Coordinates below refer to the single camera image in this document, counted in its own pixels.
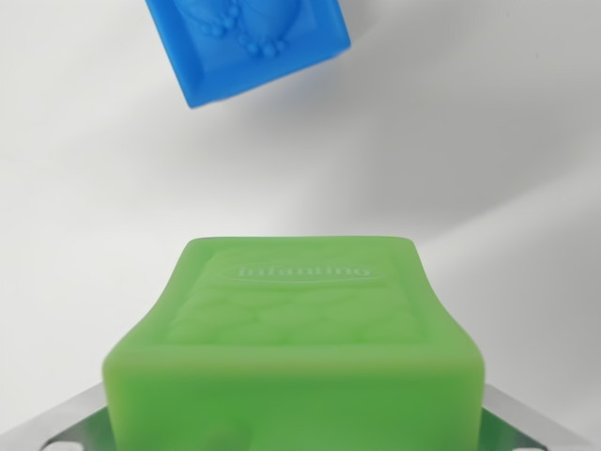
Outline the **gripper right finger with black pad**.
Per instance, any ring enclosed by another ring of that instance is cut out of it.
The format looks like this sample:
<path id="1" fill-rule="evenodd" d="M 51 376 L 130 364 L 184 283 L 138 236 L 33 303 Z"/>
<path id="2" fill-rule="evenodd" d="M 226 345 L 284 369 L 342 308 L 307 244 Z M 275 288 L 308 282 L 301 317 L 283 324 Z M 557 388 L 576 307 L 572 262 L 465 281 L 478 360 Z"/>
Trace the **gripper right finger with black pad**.
<path id="1" fill-rule="evenodd" d="M 493 385 L 485 386 L 480 450 L 599 450 Z"/>

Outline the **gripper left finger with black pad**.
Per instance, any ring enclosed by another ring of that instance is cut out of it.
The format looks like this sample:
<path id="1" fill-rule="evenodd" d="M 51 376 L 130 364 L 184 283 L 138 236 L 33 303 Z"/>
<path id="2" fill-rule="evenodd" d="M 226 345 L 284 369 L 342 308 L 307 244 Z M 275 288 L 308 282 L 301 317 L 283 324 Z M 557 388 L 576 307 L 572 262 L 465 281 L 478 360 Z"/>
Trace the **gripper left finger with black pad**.
<path id="1" fill-rule="evenodd" d="M 2 450 L 41 450 L 53 437 L 106 406 L 102 383 L 1 435 Z"/>

